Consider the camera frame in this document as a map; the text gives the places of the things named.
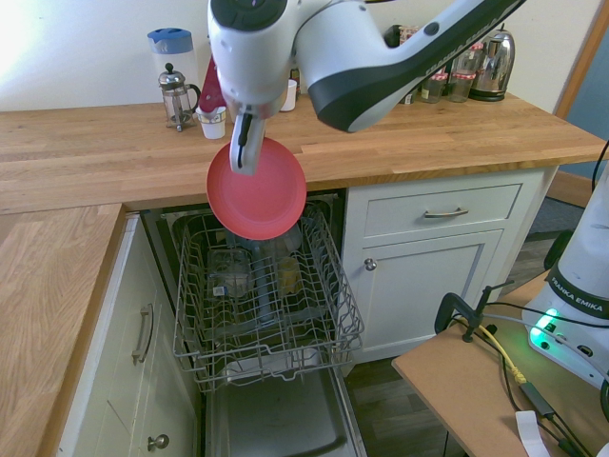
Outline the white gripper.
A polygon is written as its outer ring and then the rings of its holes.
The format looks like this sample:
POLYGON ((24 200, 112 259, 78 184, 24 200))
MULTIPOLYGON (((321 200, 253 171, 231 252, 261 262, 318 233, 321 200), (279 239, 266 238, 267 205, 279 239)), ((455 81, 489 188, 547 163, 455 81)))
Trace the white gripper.
POLYGON ((265 135, 265 119, 251 113, 239 113, 230 143, 230 166, 235 173, 253 176, 265 135))

